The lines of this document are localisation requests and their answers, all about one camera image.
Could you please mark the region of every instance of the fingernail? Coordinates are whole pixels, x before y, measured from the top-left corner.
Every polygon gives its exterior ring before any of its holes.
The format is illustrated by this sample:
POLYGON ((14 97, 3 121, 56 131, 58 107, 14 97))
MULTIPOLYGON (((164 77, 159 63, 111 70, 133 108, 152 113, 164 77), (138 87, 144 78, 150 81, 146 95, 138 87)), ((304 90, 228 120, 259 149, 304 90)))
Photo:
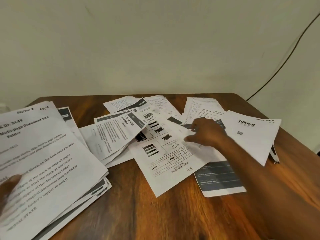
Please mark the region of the fingernail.
POLYGON ((16 182, 16 181, 19 181, 21 179, 21 175, 20 174, 16 174, 16 175, 13 175, 9 181, 10 182, 16 182))

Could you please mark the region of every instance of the hand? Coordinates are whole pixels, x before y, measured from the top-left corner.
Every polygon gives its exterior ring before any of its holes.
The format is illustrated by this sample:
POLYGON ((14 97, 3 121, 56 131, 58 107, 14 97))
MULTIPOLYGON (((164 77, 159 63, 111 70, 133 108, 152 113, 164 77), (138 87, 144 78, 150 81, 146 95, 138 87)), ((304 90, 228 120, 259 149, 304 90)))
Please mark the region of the hand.
POLYGON ((2 210, 7 203, 7 199, 14 189, 14 187, 18 184, 21 179, 21 175, 14 175, 8 178, 4 183, 0 185, 0 215, 2 214, 2 210))
POLYGON ((197 133, 185 137, 185 141, 217 148, 221 144, 221 141, 228 138, 224 129, 214 122, 214 120, 209 120, 204 117, 195 119, 191 128, 194 129, 195 127, 198 127, 197 133))

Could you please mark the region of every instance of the blinkit logo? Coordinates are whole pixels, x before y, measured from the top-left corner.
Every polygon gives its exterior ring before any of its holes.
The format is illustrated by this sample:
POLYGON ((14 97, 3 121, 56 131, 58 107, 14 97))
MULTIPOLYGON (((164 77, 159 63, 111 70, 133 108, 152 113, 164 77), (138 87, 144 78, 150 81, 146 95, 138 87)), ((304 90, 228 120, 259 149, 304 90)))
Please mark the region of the blinkit logo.
POLYGON ((245 125, 249 125, 249 126, 252 126, 252 127, 256 126, 256 124, 254 124, 254 123, 249 123, 249 122, 242 121, 242 120, 239 120, 239 123, 245 124, 245 125))

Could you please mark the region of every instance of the wooden table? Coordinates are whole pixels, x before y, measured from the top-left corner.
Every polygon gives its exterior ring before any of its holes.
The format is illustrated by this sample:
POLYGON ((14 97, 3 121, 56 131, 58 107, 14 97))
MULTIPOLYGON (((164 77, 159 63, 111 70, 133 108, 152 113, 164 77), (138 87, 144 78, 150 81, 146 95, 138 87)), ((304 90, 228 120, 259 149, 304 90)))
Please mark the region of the wooden table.
MULTIPOLYGON (((57 108, 69 106, 78 125, 94 123, 108 114, 103 106, 125 95, 41 97, 32 104, 53 101, 57 108)), ((215 98, 225 110, 266 118, 233 93, 164 94, 182 113, 186 97, 215 98)), ((280 164, 265 166, 308 203, 320 209, 320 158, 281 129, 275 139, 280 164)), ((112 188, 55 234, 54 240, 158 240, 158 239, 270 239, 261 216, 247 193, 205 198, 193 175, 155 197, 134 160, 110 168, 112 188)))

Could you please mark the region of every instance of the black cable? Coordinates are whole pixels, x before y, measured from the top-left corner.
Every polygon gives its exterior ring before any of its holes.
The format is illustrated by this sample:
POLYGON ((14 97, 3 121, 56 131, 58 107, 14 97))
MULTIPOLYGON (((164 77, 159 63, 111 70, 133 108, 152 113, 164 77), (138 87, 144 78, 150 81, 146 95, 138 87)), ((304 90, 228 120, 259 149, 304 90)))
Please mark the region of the black cable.
POLYGON ((248 101, 249 99, 251 99, 254 95, 256 95, 262 88, 264 88, 277 74, 278 72, 281 70, 281 68, 286 64, 286 62, 289 60, 290 56, 292 55, 292 53, 294 52, 294 50, 297 48, 302 36, 304 35, 304 33, 307 31, 307 29, 311 26, 311 24, 320 16, 320 13, 318 13, 318 15, 311 21, 311 23, 305 28, 305 30, 302 32, 302 34, 300 35, 296 45, 294 46, 294 48, 292 49, 290 55, 286 58, 286 60, 284 61, 284 63, 280 66, 280 68, 275 72, 275 74, 258 90, 256 91, 253 95, 250 96, 250 98, 248 98, 246 101, 248 101))

